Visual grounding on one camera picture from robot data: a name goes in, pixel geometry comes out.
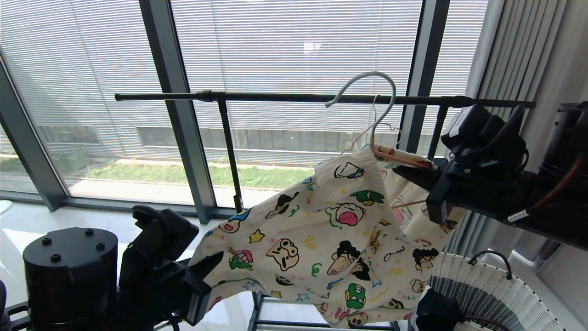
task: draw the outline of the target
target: child's garment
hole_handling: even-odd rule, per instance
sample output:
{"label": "child's garment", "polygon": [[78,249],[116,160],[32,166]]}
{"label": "child's garment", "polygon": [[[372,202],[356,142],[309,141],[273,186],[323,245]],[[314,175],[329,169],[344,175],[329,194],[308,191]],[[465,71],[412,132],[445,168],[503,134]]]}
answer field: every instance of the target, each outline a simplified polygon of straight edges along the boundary
{"label": "child's garment", "polygon": [[426,196],[365,148],[319,164],[314,176],[206,233],[190,265],[224,252],[204,279],[212,287],[208,309],[261,291],[311,302],[336,327],[407,319],[464,212],[454,208],[440,226],[425,203],[391,208]]}

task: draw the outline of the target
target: hanger hook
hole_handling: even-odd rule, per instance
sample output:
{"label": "hanger hook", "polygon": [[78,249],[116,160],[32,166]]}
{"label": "hanger hook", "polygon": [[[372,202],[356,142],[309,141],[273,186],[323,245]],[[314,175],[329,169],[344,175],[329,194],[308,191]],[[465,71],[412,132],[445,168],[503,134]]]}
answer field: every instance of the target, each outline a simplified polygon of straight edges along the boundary
{"label": "hanger hook", "polygon": [[335,96],[335,98],[331,101],[328,101],[325,103],[325,107],[329,108],[330,106],[336,104],[337,102],[339,102],[339,99],[341,99],[341,97],[343,96],[343,93],[345,93],[345,91],[351,86],[353,85],[354,82],[364,78],[364,77],[369,77],[369,76],[379,76],[384,78],[386,81],[388,81],[388,83],[390,83],[390,87],[392,87],[392,97],[390,98],[390,103],[388,104],[388,108],[386,108],[386,111],[384,111],[384,113],[377,119],[377,121],[374,123],[373,127],[372,127],[372,136],[370,137],[370,139],[374,138],[374,134],[376,133],[376,127],[378,126],[378,124],[380,124],[380,122],[382,122],[382,120],[384,119],[384,117],[386,117],[386,115],[388,115],[388,113],[390,112],[390,110],[392,109],[392,106],[394,106],[394,101],[396,100],[396,84],[394,84],[394,81],[390,78],[390,76],[386,75],[385,73],[381,72],[381,71],[368,71],[368,72],[364,72],[363,74],[359,74],[353,78],[351,78],[342,88],[341,90],[339,90],[339,93],[337,93],[337,96]]}

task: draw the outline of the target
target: glossy floor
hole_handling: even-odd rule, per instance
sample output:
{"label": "glossy floor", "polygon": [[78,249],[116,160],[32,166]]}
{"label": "glossy floor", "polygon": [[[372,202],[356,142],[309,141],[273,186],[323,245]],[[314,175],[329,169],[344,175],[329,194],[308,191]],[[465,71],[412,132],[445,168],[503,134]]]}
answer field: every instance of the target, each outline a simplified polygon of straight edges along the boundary
{"label": "glossy floor", "polygon": [[[181,259],[191,257],[203,235],[219,224],[212,221],[201,226],[197,219],[190,219],[200,227],[200,233]],[[96,211],[77,208],[61,208],[50,213],[45,206],[16,203],[0,217],[0,279],[8,288],[8,306],[26,300],[26,285],[22,252],[25,247],[49,231],[68,227],[94,227],[109,230],[118,236],[118,256],[120,257],[140,232],[134,219],[128,213]],[[549,292],[547,287],[534,275],[534,265],[525,262],[517,254],[511,258],[513,271],[537,291],[545,304],[554,311],[563,326],[568,330],[582,330],[576,319]],[[253,300],[249,292],[241,293],[218,303],[195,327],[183,323],[181,330],[200,331],[244,331],[247,330],[253,310]],[[288,320],[293,322],[324,323],[320,314],[309,304],[294,304],[270,300],[263,304],[261,319]],[[289,330],[291,327],[259,326],[258,330]]]}

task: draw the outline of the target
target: yellow star print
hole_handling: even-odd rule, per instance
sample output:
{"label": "yellow star print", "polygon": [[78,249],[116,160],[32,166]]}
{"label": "yellow star print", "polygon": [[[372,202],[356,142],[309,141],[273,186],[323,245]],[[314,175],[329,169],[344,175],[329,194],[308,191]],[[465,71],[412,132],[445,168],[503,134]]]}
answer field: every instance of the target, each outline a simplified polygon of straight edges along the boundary
{"label": "yellow star print", "polygon": [[253,232],[250,236],[249,236],[249,243],[257,243],[259,241],[261,241],[263,239],[263,237],[265,237],[265,234],[261,233],[261,231],[259,231],[259,229],[255,230],[255,232]]}

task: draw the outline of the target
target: white woven basket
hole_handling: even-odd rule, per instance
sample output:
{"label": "white woven basket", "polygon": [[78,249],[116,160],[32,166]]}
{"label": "white woven basket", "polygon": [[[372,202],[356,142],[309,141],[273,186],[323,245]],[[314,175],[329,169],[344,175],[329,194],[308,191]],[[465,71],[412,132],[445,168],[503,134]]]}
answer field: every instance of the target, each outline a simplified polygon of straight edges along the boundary
{"label": "white woven basket", "polygon": [[[503,258],[508,271],[477,263],[476,258],[493,253]],[[444,297],[454,298],[465,315],[498,322],[509,331],[565,331],[557,318],[525,282],[512,275],[506,258],[483,251],[473,258],[442,253],[435,259],[429,286]],[[489,323],[458,323],[455,331],[495,330]]]}

